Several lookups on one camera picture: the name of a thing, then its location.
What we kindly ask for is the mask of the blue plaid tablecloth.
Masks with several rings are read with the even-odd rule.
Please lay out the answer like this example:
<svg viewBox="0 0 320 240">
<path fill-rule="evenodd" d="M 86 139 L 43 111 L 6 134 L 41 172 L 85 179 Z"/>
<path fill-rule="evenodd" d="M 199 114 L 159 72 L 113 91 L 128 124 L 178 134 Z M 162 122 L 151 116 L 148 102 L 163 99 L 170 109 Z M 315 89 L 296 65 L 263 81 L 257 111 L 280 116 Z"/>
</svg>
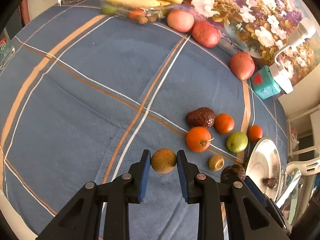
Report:
<svg viewBox="0 0 320 240">
<path fill-rule="evenodd" d="M 39 234 L 88 181 L 111 181 L 144 150 L 184 150 L 199 170 L 212 156 L 246 161 L 225 135 L 202 153 L 185 144 L 188 112 L 229 114 L 237 131 L 259 125 L 287 161 L 284 110 L 260 100 L 228 69 L 234 48 L 211 49 L 164 22 L 138 25 L 101 14 L 98 0 L 53 6 L 12 39 L 16 53 L 1 72 L 3 192 Z"/>
</svg>

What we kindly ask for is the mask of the silver metal basin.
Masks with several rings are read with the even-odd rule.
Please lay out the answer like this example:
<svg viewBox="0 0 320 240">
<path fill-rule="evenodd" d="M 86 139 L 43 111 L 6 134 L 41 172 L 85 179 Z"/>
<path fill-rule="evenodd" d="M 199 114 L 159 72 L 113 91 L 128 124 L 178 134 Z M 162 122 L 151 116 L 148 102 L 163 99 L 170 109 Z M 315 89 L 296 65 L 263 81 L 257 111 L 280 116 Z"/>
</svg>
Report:
<svg viewBox="0 0 320 240">
<path fill-rule="evenodd" d="M 272 200 L 276 200 L 281 179 L 280 156 L 273 140 L 261 138 L 251 153 L 246 167 L 246 176 L 249 176 L 258 189 Z M 270 188 L 264 184 L 264 179 L 275 178 L 278 185 Z"/>
</svg>

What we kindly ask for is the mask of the brown dimpled round fruit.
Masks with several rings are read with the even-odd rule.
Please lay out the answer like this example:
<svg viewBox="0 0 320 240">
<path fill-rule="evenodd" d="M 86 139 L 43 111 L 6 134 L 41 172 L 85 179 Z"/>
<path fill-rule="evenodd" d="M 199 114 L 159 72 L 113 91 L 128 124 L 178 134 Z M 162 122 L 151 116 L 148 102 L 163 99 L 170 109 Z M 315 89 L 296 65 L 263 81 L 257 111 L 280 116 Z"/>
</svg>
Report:
<svg viewBox="0 0 320 240">
<path fill-rule="evenodd" d="M 208 161 L 208 167 L 211 171 L 219 171 L 223 168 L 225 161 L 219 155 L 212 156 Z"/>
</svg>

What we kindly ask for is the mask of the large red apple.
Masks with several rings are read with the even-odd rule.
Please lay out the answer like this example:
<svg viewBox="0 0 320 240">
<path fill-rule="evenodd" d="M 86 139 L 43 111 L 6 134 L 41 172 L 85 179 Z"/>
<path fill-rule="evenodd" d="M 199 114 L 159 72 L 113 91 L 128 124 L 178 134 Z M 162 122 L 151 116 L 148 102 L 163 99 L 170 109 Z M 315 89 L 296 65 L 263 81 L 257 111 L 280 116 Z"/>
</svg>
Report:
<svg viewBox="0 0 320 240">
<path fill-rule="evenodd" d="M 241 51 L 231 57 L 229 69 L 239 80 L 247 80 L 255 71 L 255 63 L 249 53 Z"/>
</svg>

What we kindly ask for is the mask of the green mango on cloth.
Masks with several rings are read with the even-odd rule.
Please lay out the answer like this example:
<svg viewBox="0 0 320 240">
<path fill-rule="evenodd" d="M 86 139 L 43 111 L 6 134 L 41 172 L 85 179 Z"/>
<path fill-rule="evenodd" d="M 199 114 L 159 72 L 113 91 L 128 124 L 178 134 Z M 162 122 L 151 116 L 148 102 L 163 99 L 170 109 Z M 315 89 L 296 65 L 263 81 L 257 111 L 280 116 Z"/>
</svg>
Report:
<svg viewBox="0 0 320 240">
<path fill-rule="evenodd" d="M 227 148 L 233 153 L 239 153 L 246 149 L 248 145 L 248 137 L 244 132 L 232 133 L 226 141 Z"/>
</svg>

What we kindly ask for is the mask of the floral painting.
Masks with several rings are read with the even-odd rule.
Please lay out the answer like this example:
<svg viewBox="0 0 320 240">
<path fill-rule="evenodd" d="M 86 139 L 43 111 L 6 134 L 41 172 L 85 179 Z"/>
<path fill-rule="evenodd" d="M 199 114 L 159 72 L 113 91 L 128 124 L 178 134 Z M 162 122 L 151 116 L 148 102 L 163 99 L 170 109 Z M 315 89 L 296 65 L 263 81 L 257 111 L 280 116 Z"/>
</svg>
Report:
<svg viewBox="0 0 320 240">
<path fill-rule="evenodd" d="M 201 16 L 224 29 L 238 48 L 264 64 L 273 64 L 276 51 L 304 18 L 319 24 L 302 0 L 184 0 Z"/>
</svg>

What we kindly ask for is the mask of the small brown round fruit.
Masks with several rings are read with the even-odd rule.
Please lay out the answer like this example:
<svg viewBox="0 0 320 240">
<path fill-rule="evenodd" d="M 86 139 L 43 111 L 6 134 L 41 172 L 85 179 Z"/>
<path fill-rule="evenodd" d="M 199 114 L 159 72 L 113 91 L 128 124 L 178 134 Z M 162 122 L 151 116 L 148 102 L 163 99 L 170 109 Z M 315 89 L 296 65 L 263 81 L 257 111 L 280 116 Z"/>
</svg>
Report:
<svg viewBox="0 0 320 240">
<path fill-rule="evenodd" d="M 176 162 L 176 154 L 168 148 L 157 150 L 151 157 L 153 170 L 160 174 L 171 172 L 175 168 Z"/>
</svg>

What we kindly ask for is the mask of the teal gift box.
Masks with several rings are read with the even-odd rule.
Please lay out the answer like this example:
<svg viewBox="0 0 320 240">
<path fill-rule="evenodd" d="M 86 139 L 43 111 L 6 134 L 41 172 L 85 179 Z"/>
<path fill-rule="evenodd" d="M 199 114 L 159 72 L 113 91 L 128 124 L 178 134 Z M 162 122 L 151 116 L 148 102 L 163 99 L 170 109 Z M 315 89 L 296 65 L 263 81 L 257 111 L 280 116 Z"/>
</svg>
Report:
<svg viewBox="0 0 320 240">
<path fill-rule="evenodd" d="M 261 100 L 268 99 L 281 92 L 280 86 L 271 75 L 269 66 L 263 66 L 251 76 L 252 88 Z"/>
</svg>

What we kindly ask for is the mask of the orange tangerine centre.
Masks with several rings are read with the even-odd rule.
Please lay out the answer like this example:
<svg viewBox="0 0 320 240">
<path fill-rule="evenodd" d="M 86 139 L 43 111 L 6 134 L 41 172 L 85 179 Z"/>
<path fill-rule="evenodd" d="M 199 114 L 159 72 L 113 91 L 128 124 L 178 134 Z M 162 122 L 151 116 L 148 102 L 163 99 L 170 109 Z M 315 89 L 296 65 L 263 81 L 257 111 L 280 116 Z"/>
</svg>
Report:
<svg viewBox="0 0 320 240">
<path fill-rule="evenodd" d="M 220 134 L 229 134 L 234 129 L 235 122 L 233 118 L 226 114 L 219 114 L 214 120 L 214 127 Z"/>
</svg>

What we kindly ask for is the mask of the pink peach apple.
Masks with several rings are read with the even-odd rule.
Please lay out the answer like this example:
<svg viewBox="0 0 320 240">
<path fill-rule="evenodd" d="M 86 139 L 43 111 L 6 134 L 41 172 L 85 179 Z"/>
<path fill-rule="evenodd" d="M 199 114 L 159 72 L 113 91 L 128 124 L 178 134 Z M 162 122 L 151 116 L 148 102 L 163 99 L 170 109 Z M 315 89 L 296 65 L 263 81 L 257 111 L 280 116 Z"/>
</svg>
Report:
<svg viewBox="0 0 320 240">
<path fill-rule="evenodd" d="M 194 25 L 194 17 L 183 10 L 172 10 L 167 15 L 167 24 L 175 31 L 187 33 Z"/>
</svg>

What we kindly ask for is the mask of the small dark avocado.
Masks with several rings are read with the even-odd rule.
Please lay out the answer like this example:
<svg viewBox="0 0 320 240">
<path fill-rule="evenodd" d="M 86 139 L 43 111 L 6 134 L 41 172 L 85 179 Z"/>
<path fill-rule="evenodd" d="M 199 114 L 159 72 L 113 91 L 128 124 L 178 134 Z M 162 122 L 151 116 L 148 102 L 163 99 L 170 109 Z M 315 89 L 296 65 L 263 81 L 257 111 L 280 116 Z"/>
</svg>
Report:
<svg viewBox="0 0 320 240">
<path fill-rule="evenodd" d="M 201 107 L 186 115 L 187 124 L 191 127 L 210 128 L 214 125 L 215 113 L 208 107 Z"/>
</svg>

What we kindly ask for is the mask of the orange tangerine near basin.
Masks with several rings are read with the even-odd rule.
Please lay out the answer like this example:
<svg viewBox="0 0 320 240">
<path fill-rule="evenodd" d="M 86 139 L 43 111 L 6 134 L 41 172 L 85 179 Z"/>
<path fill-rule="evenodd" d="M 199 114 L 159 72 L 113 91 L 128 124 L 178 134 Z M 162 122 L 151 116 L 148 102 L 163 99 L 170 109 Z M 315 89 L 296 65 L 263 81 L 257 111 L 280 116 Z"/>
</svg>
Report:
<svg viewBox="0 0 320 240">
<path fill-rule="evenodd" d="M 263 137 L 263 129 L 258 125 L 253 125 L 248 130 L 248 139 L 251 142 L 257 142 Z"/>
</svg>

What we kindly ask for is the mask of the clear glass jar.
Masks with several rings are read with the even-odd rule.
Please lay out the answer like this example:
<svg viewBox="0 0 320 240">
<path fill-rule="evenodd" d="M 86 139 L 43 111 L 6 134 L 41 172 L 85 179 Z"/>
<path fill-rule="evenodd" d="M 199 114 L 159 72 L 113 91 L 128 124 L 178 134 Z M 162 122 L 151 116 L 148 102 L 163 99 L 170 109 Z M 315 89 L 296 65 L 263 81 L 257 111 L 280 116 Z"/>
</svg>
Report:
<svg viewBox="0 0 320 240">
<path fill-rule="evenodd" d="M 6 28 L 1 33 L 0 46 L 0 70 L 3 70 L 15 54 L 15 47 L 11 43 Z"/>
</svg>

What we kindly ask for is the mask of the large dark avocado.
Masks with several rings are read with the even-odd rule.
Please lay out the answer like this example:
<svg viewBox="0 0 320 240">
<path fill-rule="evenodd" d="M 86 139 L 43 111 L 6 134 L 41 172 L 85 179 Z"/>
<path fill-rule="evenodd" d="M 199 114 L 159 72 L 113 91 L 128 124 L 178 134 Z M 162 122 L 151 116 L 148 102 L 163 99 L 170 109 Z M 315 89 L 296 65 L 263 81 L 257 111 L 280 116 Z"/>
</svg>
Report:
<svg viewBox="0 0 320 240">
<path fill-rule="evenodd" d="M 225 167 L 221 173 L 220 182 L 223 184 L 231 184 L 235 177 L 238 177 L 241 181 L 245 181 L 245 169 L 240 164 Z"/>
</svg>

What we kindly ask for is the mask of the dark fruit in basin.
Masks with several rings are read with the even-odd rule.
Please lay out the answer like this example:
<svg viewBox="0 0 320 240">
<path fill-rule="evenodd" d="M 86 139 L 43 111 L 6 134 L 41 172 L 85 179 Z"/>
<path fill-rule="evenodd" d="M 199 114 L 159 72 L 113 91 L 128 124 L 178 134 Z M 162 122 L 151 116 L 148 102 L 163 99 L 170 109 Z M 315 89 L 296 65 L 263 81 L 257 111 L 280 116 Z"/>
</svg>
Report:
<svg viewBox="0 0 320 240">
<path fill-rule="evenodd" d="M 270 189 L 274 189 L 278 185 L 278 180 L 274 177 L 272 178 L 264 178 L 263 184 L 266 185 Z"/>
</svg>

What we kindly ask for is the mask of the white shelf unit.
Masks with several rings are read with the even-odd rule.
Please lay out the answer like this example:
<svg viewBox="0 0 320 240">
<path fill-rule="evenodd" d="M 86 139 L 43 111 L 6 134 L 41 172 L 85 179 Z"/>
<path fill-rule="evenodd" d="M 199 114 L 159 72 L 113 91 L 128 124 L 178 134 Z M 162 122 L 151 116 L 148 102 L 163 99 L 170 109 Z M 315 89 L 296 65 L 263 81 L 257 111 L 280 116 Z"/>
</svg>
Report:
<svg viewBox="0 0 320 240">
<path fill-rule="evenodd" d="M 309 130 L 298 133 L 294 125 L 307 121 Z M 287 119 L 289 129 L 289 163 L 286 173 L 296 172 L 303 176 L 319 173 L 319 106 Z"/>
</svg>

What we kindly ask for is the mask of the clear plastic fruit tray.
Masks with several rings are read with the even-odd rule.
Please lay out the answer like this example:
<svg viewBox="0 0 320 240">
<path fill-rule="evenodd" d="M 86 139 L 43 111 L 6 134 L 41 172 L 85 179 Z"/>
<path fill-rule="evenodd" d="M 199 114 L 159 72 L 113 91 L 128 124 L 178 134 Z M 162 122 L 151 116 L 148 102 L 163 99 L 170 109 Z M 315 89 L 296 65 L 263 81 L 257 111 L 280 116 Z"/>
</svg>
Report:
<svg viewBox="0 0 320 240">
<path fill-rule="evenodd" d="M 107 0 L 98 0 L 100 2 L 101 11 L 107 16 L 119 16 L 145 24 L 146 22 L 155 23 L 168 15 L 168 13 L 176 7 L 174 4 L 166 4 L 165 6 L 155 8 L 134 8 L 128 5 L 114 4 Z"/>
</svg>

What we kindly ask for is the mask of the dark red apple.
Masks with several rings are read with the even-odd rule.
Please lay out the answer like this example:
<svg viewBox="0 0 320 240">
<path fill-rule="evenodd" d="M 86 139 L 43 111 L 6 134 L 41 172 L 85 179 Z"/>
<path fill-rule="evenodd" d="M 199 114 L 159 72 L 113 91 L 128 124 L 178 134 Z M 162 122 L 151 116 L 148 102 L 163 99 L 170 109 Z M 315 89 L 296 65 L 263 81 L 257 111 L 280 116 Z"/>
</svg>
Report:
<svg viewBox="0 0 320 240">
<path fill-rule="evenodd" d="M 207 21 L 199 21 L 192 29 L 193 39 L 206 48 L 213 48 L 220 42 L 220 32 Z"/>
</svg>

